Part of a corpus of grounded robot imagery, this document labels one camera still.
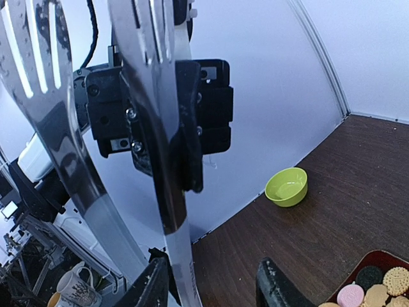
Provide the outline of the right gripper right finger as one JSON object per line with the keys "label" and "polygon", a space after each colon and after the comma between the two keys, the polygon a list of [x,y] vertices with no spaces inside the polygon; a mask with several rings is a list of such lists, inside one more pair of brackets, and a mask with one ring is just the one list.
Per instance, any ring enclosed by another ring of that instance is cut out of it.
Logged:
{"label": "right gripper right finger", "polygon": [[256,306],[315,307],[275,262],[264,257],[256,274]]}

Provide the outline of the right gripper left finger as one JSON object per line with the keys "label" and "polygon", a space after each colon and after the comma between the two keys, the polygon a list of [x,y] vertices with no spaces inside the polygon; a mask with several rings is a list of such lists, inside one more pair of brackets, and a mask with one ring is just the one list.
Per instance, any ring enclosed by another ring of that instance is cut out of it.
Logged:
{"label": "right gripper left finger", "polygon": [[165,253],[149,249],[149,264],[118,301],[118,307],[166,307],[168,304],[169,276]]}

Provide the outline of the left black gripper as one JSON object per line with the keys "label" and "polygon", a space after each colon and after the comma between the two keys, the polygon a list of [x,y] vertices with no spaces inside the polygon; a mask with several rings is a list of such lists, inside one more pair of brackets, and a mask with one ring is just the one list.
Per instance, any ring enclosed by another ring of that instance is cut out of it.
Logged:
{"label": "left black gripper", "polygon": [[223,59],[129,60],[99,65],[84,78],[84,124],[100,155],[130,151],[152,176],[150,158],[176,156],[183,191],[203,190],[204,155],[231,146],[233,88]]}

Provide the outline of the white handled metal tongs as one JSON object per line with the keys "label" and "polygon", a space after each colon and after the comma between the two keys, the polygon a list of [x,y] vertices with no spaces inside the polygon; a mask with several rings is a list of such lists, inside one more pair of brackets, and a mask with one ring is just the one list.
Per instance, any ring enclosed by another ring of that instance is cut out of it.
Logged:
{"label": "white handled metal tongs", "polygon": [[[109,1],[106,65],[79,70],[61,1],[1,2],[1,81],[34,129],[12,168],[55,171],[128,290],[120,306],[201,306],[185,203],[203,189],[196,125],[199,63],[189,49],[190,1]],[[153,179],[166,255],[148,261],[121,218],[82,136],[102,157],[129,151]]]}

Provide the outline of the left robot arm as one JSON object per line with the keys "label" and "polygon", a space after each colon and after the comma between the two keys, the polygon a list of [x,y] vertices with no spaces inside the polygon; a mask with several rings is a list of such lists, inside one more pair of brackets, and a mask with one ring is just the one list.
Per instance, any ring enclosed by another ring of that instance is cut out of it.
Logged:
{"label": "left robot arm", "polygon": [[[72,54],[59,1],[35,4],[29,27],[24,1],[2,1],[10,27],[1,28],[1,78],[36,131],[66,191],[81,214],[109,201],[89,157],[72,102]],[[188,21],[189,1],[110,1],[121,74],[148,151],[164,228],[174,232],[187,217],[185,192],[203,190],[203,165],[195,117],[199,63],[174,54],[175,28]]]}

